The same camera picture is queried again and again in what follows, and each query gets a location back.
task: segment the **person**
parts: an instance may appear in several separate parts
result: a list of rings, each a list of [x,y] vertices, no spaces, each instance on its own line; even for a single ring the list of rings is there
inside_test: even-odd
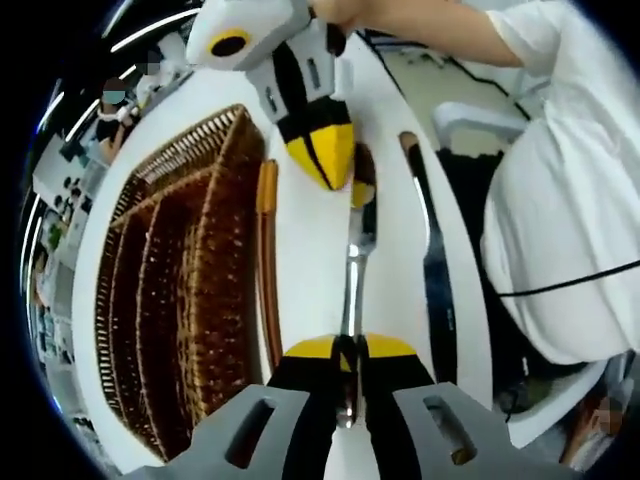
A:
[[[65,188],[65,190],[69,190],[69,189],[74,189],[76,187],[78,187],[78,185],[80,184],[80,179],[76,178],[73,182],[71,181],[71,177],[67,177],[64,179],[64,182],[62,183],[62,186]]]
[[[137,118],[122,113],[126,107],[124,82],[118,78],[107,80],[98,105],[96,139],[109,164],[113,163],[137,123]]]
[[[39,248],[35,254],[36,261],[33,267],[31,293],[36,305],[42,308],[50,308],[52,302],[52,276],[55,263],[44,248]]]
[[[69,197],[65,201],[65,211],[62,215],[62,218],[69,223],[71,218],[73,218],[73,214],[78,207],[78,203],[80,202],[80,196],[82,195],[81,190],[78,187],[71,188],[69,192]]]
[[[146,62],[137,63],[136,69],[142,77],[136,85],[136,99],[140,108],[145,108],[153,95],[168,86],[178,75],[178,67],[169,60],[162,60],[160,53],[151,50]]]
[[[625,378],[610,392],[594,387],[576,409],[576,418],[560,463],[574,470],[589,470],[613,444],[626,421],[634,380]]]
[[[60,195],[56,195],[53,199],[53,206],[59,213],[64,211],[65,203]]]
[[[315,0],[458,59],[550,78],[543,112],[501,155],[440,151],[478,262],[494,385],[640,350],[640,87],[568,1],[480,11],[444,0]]]

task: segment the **floor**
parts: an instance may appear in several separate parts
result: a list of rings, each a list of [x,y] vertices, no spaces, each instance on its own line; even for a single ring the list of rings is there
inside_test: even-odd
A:
[[[428,58],[416,60],[415,55],[399,52],[384,52],[382,55],[434,145],[438,142],[430,115],[442,102],[463,102],[522,117],[496,86],[474,81],[453,63],[447,62],[440,67]],[[464,155],[494,153],[503,147],[500,140],[485,132],[461,130],[453,136],[453,150]],[[537,458],[557,462],[565,442],[564,430],[558,425],[523,450]]]

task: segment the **brown woven basket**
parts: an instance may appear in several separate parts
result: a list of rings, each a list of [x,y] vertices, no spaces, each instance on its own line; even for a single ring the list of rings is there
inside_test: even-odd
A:
[[[247,118],[244,106],[232,105],[196,123],[159,147],[129,176],[114,210],[113,220],[154,193],[162,192],[176,181],[210,167],[225,147],[225,142],[233,138],[234,124]]]
[[[190,443],[176,350],[175,280],[188,215],[188,210],[170,197],[156,207],[137,293],[136,346],[142,393],[165,459],[175,457]]]
[[[123,423],[161,455],[142,395],[136,349],[138,272],[151,214],[129,217],[122,230],[111,288],[109,318],[111,364]]]
[[[109,230],[107,233],[96,287],[94,329],[102,391],[109,407],[116,415],[122,417],[122,408],[115,382],[115,369],[111,356],[111,328],[109,326],[111,317],[111,284],[113,282],[113,272],[120,246],[120,238],[120,233],[114,230]]]
[[[145,160],[112,217],[96,304],[103,389],[165,460],[249,381],[244,312],[252,299],[235,286],[253,280],[247,247],[263,157],[246,109],[230,107]]]
[[[213,170],[195,236],[183,261],[188,278],[178,349],[194,425],[249,382],[247,337],[254,209],[264,144],[245,122]]]

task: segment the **wooden handle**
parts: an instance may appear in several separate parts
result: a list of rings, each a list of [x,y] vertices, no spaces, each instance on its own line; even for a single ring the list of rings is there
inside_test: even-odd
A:
[[[267,160],[260,167],[258,178],[257,213],[276,211],[278,201],[278,164],[275,160]]]
[[[400,145],[402,145],[402,150],[407,153],[411,150],[411,147],[418,144],[418,137],[415,133],[412,132],[402,132],[399,136]]]
[[[258,180],[257,232],[258,232],[258,292],[262,329],[264,331],[271,371],[283,356],[278,313],[278,286],[276,278],[276,198],[278,164],[269,160],[262,164]]]

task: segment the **human arm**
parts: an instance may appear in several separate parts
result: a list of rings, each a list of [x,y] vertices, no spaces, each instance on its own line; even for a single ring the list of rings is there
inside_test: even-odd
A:
[[[160,62],[160,80],[159,86],[164,88],[171,84],[180,76],[180,68],[176,62],[164,59]]]
[[[31,299],[33,300],[33,303],[36,304],[36,306],[45,307],[45,304],[40,298],[40,294],[38,293],[38,287],[36,285],[36,275],[33,275],[33,277],[31,278]]]
[[[152,93],[152,85],[150,84],[148,78],[142,77],[136,85],[136,100],[138,107],[144,108],[149,103],[149,99],[151,98]]]
[[[371,28],[462,60],[524,66],[540,74],[550,73],[555,61],[567,8],[556,1],[529,2],[502,12],[445,0],[314,1],[320,18],[347,30]]]

